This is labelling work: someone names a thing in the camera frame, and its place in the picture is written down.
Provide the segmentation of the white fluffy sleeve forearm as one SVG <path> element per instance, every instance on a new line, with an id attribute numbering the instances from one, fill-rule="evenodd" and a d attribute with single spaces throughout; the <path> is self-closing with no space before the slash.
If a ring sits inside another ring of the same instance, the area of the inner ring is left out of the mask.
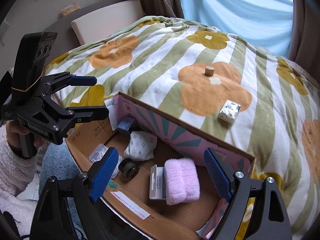
<path id="1" fill-rule="evenodd" d="M 37 157 L 23 159 L 19 135 L 29 131 L 16 121 L 1 127 L 1 212 L 15 233 L 22 237 L 30 233 L 35 200 L 21 200 L 17 196 L 32 182 L 36 172 Z"/>

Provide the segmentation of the person left hand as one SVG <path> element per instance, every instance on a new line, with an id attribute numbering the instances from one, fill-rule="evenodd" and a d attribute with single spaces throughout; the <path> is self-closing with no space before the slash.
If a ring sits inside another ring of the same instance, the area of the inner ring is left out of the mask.
<path id="1" fill-rule="evenodd" d="M 20 135 L 28 135 L 30 131 L 20 125 L 16 120 L 8 121 L 5 125 L 7 132 L 7 142 L 12 151 L 19 155 L 22 152 Z"/>

